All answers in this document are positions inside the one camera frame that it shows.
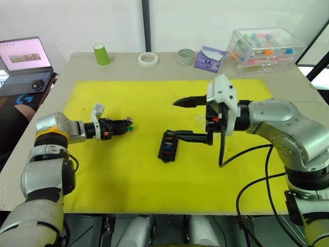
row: black pole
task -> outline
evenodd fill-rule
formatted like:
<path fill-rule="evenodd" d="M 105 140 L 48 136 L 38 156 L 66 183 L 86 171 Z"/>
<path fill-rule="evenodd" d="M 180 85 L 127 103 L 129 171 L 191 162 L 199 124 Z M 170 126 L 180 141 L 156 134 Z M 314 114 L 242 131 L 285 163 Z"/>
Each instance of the black pole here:
<path fill-rule="evenodd" d="M 308 50 L 312 47 L 312 45 L 316 42 L 318 37 L 322 34 L 322 32 L 325 30 L 325 28 L 329 25 L 329 19 L 328 21 L 324 24 L 324 26 L 321 28 L 319 33 L 315 36 L 315 38 L 312 40 L 312 42 L 308 45 L 308 47 L 305 49 L 305 51 L 300 55 L 300 57 L 297 59 L 296 64 L 298 65 L 299 61 L 303 58 L 303 56 L 308 52 Z"/>
<path fill-rule="evenodd" d="M 314 68 L 306 76 L 309 81 L 312 81 L 320 72 L 326 68 L 329 64 L 329 51 L 326 55 L 320 60 L 320 62 L 314 66 Z"/>
<path fill-rule="evenodd" d="M 142 0 L 143 22 L 144 22 L 144 37 L 145 48 L 147 52 L 151 52 L 151 25 L 150 25 L 150 1 Z"/>

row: colored test tube cap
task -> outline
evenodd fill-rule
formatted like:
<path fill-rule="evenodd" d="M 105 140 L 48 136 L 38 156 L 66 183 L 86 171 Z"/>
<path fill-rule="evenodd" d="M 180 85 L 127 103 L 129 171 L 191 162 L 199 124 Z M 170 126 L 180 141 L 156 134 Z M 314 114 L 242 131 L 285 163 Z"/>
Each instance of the colored test tube cap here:
<path fill-rule="evenodd" d="M 99 65 L 106 66 L 110 63 L 107 51 L 103 44 L 94 45 L 94 52 L 95 52 L 97 63 Z"/>
<path fill-rule="evenodd" d="M 238 58 L 239 57 L 239 54 L 237 54 L 237 53 L 231 53 L 230 54 L 230 59 L 231 60 L 236 60 L 236 58 Z"/>
<path fill-rule="evenodd" d="M 288 48 L 288 49 L 286 49 L 286 52 L 285 53 L 286 54 L 292 54 L 292 53 L 294 53 L 294 50 L 291 49 L 291 48 Z"/>
<path fill-rule="evenodd" d="M 267 40 L 272 39 L 272 36 L 271 36 L 270 34 L 266 34 L 264 37 L 265 37 Z"/>
<path fill-rule="evenodd" d="M 264 54 L 270 56 L 273 52 L 271 50 L 264 50 Z"/>
<path fill-rule="evenodd" d="M 264 38 L 266 34 L 264 33 L 257 33 L 258 38 Z"/>

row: tissue box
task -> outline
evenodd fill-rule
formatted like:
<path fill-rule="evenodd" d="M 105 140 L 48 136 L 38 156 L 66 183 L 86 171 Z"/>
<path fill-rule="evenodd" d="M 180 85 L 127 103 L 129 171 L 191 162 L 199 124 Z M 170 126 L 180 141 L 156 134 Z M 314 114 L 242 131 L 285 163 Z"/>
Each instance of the tissue box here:
<path fill-rule="evenodd" d="M 226 56 L 226 51 L 203 46 L 196 55 L 194 67 L 217 73 Z"/>

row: green object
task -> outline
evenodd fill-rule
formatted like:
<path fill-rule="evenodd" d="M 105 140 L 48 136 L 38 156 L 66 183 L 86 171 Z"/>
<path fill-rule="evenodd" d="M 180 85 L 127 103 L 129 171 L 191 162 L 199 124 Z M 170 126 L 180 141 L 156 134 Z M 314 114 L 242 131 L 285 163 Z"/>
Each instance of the green object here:
<path fill-rule="evenodd" d="M 108 65 L 111 61 L 109 60 L 107 51 L 103 44 L 94 45 L 94 52 L 96 56 L 97 63 L 101 66 Z"/>

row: clear tape roll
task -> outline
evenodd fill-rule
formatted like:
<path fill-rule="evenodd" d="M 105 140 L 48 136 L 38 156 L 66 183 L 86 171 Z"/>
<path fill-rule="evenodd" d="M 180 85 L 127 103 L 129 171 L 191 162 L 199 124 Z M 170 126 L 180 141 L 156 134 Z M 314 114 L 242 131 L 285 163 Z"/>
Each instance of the clear tape roll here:
<path fill-rule="evenodd" d="M 144 52 L 137 58 L 140 66 L 154 67 L 159 63 L 159 57 L 153 52 Z"/>
<path fill-rule="evenodd" d="M 194 51 L 182 49 L 178 52 L 177 63 L 182 66 L 189 66 L 194 61 Z"/>

